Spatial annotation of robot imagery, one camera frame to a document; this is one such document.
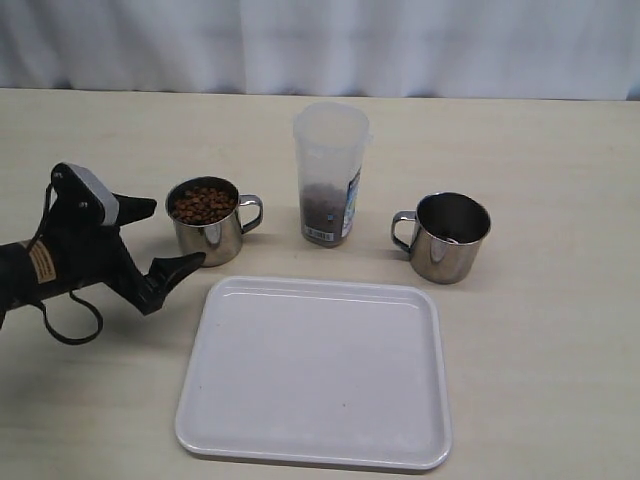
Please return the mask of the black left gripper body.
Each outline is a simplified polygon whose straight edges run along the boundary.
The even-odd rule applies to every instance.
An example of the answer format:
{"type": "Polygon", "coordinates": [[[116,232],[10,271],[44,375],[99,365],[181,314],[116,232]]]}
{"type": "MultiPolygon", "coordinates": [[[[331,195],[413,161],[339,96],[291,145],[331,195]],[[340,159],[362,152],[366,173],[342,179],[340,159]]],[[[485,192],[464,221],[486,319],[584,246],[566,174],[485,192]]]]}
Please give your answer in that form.
{"type": "MultiPolygon", "coordinates": [[[[52,180],[50,187],[54,191],[52,180]]],[[[55,278],[38,280],[30,288],[29,302],[103,283],[134,305],[136,282],[143,273],[121,239],[122,227],[90,224],[78,212],[56,204],[56,198],[55,192],[53,205],[29,242],[30,252],[45,249],[49,254],[55,278]]]]}

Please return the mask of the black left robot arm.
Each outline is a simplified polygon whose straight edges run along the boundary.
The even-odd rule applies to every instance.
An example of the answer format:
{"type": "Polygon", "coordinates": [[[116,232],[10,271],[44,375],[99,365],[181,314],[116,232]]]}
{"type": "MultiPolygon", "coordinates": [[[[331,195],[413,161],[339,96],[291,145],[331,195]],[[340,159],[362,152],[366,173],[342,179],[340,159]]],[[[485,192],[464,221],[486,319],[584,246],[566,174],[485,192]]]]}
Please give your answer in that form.
{"type": "Polygon", "coordinates": [[[151,198],[110,191],[84,167],[57,164],[35,234],[1,248],[1,311],[40,306],[99,283],[144,315],[159,310],[168,294],[203,265],[205,255],[156,258],[142,273],[120,230],[151,217],[156,206],[151,198]]]}

